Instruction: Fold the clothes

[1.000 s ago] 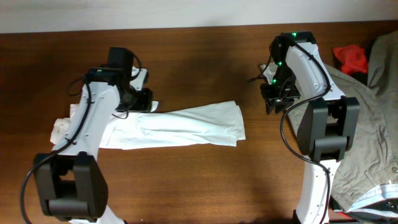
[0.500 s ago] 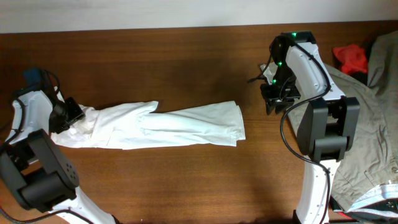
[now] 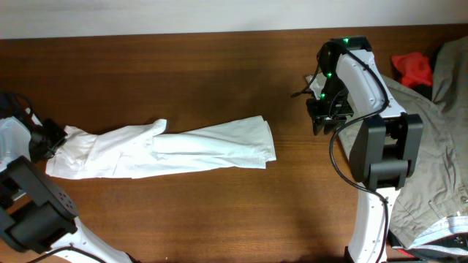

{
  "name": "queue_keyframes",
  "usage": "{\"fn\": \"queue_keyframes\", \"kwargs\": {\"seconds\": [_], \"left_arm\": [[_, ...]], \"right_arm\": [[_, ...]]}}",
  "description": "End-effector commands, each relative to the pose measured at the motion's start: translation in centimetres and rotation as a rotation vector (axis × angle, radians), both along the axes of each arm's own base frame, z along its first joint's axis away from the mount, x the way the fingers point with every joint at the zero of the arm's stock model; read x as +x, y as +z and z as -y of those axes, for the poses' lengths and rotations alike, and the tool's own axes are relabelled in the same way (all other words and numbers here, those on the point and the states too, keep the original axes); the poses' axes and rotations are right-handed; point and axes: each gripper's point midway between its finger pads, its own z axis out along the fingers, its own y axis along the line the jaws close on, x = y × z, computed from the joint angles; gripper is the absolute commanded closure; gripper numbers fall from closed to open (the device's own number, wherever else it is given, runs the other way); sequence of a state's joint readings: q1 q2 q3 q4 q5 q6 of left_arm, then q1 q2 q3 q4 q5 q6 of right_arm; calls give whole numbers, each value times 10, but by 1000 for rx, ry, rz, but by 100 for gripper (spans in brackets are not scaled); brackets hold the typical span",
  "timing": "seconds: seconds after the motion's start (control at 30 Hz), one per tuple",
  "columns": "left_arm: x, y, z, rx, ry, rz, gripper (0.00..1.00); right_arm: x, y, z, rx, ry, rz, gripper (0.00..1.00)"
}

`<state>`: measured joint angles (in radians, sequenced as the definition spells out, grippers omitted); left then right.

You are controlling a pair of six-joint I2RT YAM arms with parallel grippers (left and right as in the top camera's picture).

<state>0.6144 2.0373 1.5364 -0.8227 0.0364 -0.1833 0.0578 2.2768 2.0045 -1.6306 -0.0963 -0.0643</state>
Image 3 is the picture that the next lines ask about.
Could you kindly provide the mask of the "white t-shirt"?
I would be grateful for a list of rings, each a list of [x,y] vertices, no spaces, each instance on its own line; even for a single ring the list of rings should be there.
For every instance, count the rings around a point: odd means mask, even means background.
[[[276,160],[268,122],[258,115],[179,134],[167,120],[89,134],[66,126],[66,142],[48,160],[46,173],[69,180],[140,179],[240,167],[264,169]]]

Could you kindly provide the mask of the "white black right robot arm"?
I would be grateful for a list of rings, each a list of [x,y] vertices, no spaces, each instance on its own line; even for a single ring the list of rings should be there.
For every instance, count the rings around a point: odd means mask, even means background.
[[[325,85],[308,81],[304,93],[314,134],[361,126],[348,156],[352,178],[341,179],[358,190],[355,227],[344,249],[346,262],[386,262],[390,216],[400,190],[415,170],[423,133],[418,114],[409,114],[393,98],[375,64],[365,37],[328,40],[317,53],[317,74]]]

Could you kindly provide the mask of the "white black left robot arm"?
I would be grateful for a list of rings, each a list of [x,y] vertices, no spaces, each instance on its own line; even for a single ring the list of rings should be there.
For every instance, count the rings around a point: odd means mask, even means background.
[[[133,262],[97,237],[78,210],[29,155],[30,131],[14,117],[1,120],[1,240],[38,262],[56,256],[73,263]]]

